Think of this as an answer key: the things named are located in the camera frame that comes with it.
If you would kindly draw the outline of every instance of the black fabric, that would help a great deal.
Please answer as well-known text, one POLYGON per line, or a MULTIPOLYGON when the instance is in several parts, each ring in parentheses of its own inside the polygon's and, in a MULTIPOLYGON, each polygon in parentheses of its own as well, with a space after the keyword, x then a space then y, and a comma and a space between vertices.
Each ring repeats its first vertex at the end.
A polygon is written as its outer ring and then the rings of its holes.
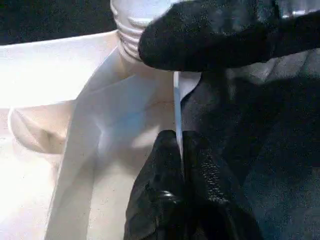
POLYGON ((191 0, 150 24, 142 61, 173 71, 235 68, 320 47, 317 0, 191 0))
POLYGON ((110 0, 4 0, 0 45, 28 43, 115 30, 110 0))
POLYGON ((224 71, 204 73, 183 100, 183 129, 228 164, 265 240, 320 239, 319 100, 308 74, 257 86, 224 71))

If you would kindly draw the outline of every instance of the white surface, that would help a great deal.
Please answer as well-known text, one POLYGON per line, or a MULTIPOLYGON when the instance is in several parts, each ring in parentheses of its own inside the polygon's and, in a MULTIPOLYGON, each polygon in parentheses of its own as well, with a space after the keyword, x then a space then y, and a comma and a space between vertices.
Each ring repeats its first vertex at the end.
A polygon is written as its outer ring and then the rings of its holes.
POLYGON ((0 46, 0 108, 74 100, 117 39, 111 31, 0 46))
POLYGON ((61 155, 43 154, 20 145, 0 109, 0 239, 40 240, 61 155))
MULTIPOLYGON (((113 31, 0 46, 0 240, 44 238, 62 157, 48 152, 63 148, 72 100, 84 87, 90 93, 105 85, 99 70, 86 84, 116 42, 113 31)), ((120 57, 112 60, 110 74, 121 76, 120 57)))
POLYGON ((122 239, 133 182, 158 133, 175 129, 173 73, 145 68, 124 79, 112 71, 119 56, 116 49, 77 100, 45 240, 122 239))

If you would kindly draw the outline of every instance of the black rubber glove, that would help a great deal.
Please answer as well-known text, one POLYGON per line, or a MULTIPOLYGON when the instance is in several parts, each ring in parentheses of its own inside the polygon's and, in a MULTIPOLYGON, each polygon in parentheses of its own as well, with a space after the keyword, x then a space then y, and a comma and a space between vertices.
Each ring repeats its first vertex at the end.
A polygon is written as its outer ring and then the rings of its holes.
POLYGON ((175 133, 159 134, 133 185, 124 239, 261 240, 228 165, 195 132, 184 132, 183 143, 185 183, 175 133))
POLYGON ((150 24, 139 42, 154 68, 241 67, 320 46, 318 0, 189 0, 150 24))
POLYGON ((184 183, 173 131, 161 132, 137 176, 126 210, 125 240, 182 240, 184 183))

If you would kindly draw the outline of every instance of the white plastic container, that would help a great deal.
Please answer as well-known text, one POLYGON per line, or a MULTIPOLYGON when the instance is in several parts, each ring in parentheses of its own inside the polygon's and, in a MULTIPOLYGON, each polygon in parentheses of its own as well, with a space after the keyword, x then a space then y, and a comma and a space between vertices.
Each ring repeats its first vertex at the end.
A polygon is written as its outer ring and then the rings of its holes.
POLYGON ((77 99, 46 240, 122 239, 133 182, 158 133, 175 127, 172 73, 125 78, 121 66, 116 48, 77 99))

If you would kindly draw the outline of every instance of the gloved hand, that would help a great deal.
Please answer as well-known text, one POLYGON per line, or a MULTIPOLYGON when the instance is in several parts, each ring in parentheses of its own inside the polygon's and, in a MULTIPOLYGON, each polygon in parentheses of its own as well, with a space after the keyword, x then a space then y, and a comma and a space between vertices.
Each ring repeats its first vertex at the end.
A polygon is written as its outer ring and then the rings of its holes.
POLYGON ((228 165, 197 133, 184 132, 183 142, 186 182, 176 134, 158 135, 132 188, 124 239, 262 239, 228 165))
POLYGON ((320 1, 188 0, 150 24, 139 55, 173 71, 235 68, 320 46, 320 1))

